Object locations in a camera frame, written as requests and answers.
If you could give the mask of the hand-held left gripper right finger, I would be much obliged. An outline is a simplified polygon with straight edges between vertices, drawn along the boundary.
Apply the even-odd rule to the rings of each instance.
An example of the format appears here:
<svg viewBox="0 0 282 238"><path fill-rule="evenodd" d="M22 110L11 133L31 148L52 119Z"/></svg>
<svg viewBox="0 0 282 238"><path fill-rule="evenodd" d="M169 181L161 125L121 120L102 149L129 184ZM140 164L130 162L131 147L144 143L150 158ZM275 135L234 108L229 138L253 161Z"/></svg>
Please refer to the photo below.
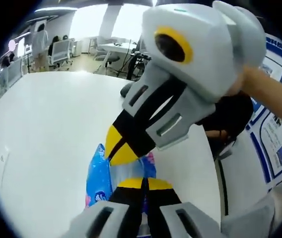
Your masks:
<svg viewBox="0 0 282 238"><path fill-rule="evenodd" d="M148 224L153 238L219 238L218 223L190 202L182 203L168 182L148 178Z"/></svg>

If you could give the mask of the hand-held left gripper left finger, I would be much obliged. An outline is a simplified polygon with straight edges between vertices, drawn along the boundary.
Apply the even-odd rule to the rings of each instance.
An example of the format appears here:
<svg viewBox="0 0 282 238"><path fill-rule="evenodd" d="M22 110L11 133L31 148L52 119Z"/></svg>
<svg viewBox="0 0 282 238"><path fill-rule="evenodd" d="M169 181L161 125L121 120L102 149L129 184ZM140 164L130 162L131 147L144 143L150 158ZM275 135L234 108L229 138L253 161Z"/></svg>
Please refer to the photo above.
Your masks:
<svg viewBox="0 0 282 238"><path fill-rule="evenodd" d="M118 184L109 200L99 201L75 217L70 238L135 238L143 209L143 178Z"/></svg>

